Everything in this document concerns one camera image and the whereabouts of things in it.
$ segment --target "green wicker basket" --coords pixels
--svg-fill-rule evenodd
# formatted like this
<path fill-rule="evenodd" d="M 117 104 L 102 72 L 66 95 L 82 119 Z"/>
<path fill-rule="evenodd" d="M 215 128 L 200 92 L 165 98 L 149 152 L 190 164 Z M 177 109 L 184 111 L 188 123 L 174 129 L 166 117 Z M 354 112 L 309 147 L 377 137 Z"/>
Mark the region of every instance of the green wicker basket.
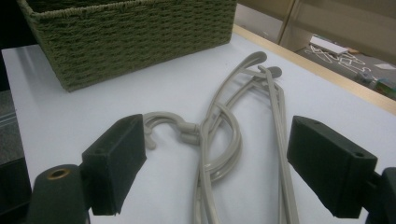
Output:
<path fill-rule="evenodd" d="M 74 91 L 230 41 L 236 0 L 18 0 Z"/>

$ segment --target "wooden surface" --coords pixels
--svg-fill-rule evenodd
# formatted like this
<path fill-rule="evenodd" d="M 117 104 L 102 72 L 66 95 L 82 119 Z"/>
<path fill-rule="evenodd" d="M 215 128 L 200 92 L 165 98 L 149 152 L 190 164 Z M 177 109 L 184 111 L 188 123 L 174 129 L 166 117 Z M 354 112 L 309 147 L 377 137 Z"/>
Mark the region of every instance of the wooden surface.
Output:
<path fill-rule="evenodd" d="M 279 45 L 266 40 L 258 35 L 255 35 L 248 30 L 243 29 L 240 26 L 234 25 L 233 32 L 241 35 L 245 39 L 252 41 L 253 43 L 265 47 L 275 54 L 278 54 L 281 57 L 291 61 L 292 63 L 296 63 L 302 68 L 314 73 L 315 75 L 322 77 L 331 83 L 340 86 L 341 88 L 350 91 L 351 93 L 359 96 L 363 100 L 370 102 L 373 105 L 377 105 L 384 110 L 396 115 L 396 102 L 389 99 L 386 96 L 383 96 L 375 91 L 371 91 L 370 89 L 363 87 L 362 85 L 346 78 L 341 75 L 334 73 L 333 71 L 317 64 L 313 63 L 306 58 L 293 53 L 288 49 L 281 48 Z"/>

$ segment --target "woven basket texture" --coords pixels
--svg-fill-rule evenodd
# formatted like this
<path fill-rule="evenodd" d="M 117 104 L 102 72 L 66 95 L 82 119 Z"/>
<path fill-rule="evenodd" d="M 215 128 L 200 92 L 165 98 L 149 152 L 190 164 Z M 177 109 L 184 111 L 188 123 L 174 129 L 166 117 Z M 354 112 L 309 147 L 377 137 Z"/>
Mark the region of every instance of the woven basket texture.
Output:
<path fill-rule="evenodd" d="M 18 0 L 74 91 L 230 41 L 236 0 Z"/>

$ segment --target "white tabletop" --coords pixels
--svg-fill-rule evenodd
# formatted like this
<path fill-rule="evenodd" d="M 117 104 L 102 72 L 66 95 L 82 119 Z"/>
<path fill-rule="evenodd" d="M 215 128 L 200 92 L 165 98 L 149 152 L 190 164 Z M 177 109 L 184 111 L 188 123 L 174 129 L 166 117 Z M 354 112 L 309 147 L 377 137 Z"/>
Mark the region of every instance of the white tabletop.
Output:
<path fill-rule="evenodd" d="M 264 51 L 263 65 L 283 70 L 287 126 L 293 115 L 317 119 L 375 154 L 376 171 L 395 166 L 396 117 L 290 63 L 239 35 L 230 44 L 161 63 L 88 88 L 62 89 L 39 46 L 4 49 L 29 176 L 60 164 L 81 164 L 81 153 L 115 121 L 169 111 L 200 123 L 219 84 L 245 57 Z M 276 138 L 268 97 L 249 92 L 234 107 L 243 136 L 242 158 L 214 184 L 222 223 L 276 223 Z M 154 129 L 158 147 L 125 200 L 120 215 L 91 216 L 92 223 L 191 223 L 197 147 L 181 143 L 168 125 Z M 300 223 L 364 223 L 338 219 L 291 168 Z"/>

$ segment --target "tangled hangers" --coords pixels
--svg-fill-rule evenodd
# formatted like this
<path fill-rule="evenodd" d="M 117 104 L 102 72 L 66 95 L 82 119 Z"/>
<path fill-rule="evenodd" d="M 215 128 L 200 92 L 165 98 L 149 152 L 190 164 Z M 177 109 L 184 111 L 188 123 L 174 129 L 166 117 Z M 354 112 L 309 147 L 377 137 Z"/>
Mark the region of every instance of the tangled hangers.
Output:
<path fill-rule="evenodd" d="M 209 224 L 219 224 L 219 218 L 213 198 L 212 183 L 227 175 L 238 162 L 242 152 L 242 135 L 236 117 L 231 112 L 234 103 L 251 88 L 267 91 L 273 109 L 280 160 L 280 188 L 279 191 L 279 223 L 283 223 L 283 214 L 287 223 L 299 223 L 294 192 L 290 177 L 290 168 L 286 161 L 286 119 L 285 101 L 282 88 L 273 81 L 280 77 L 282 71 L 278 67 L 259 65 L 260 72 L 249 70 L 250 66 L 266 61 L 264 52 L 255 52 L 242 61 L 221 84 L 207 110 L 206 116 L 200 125 L 188 123 L 181 116 L 168 112 L 153 112 L 144 115 L 145 141 L 148 148 L 155 148 L 151 139 L 152 129 L 161 123 L 173 123 L 180 130 L 181 140 L 201 147 L 201 158 L 195 178 L 194 215 L 193 223 L 202 223 L 202 208 L 205 209 Z M 231 96 L 227 97 L 225 90 L 234 84 L 239 74 L 251 76 Z M 208 158 L 210 145 L 219 125 L 225 121 L 232 129 L 232 140 L 226 150 L 211 161 Z"/>
<path fill-rule="evenodd" d="M 359 68 L 357 66 L 354 66 L 353 63 L 360 65 L 366 65 L 366 63 L 348 52 L 341 55 L 332 55 L 331 53 L 323 51 L 320 48 L 316 48 L 313 45 L 310 45 L 310 48 L 311 50 L 306 49 L 304 52 L 307 54 L 317 55 L 323 62 L 332 63 L 332 60 L 334 60 L 335 62 L 338 62 L 340 66 L 343 66 L 345 67 L 345 69 L 348 69 L 354 73 L 358 73 L 358 71 L 371 72 L 371 69 L 368 67 Z"/>

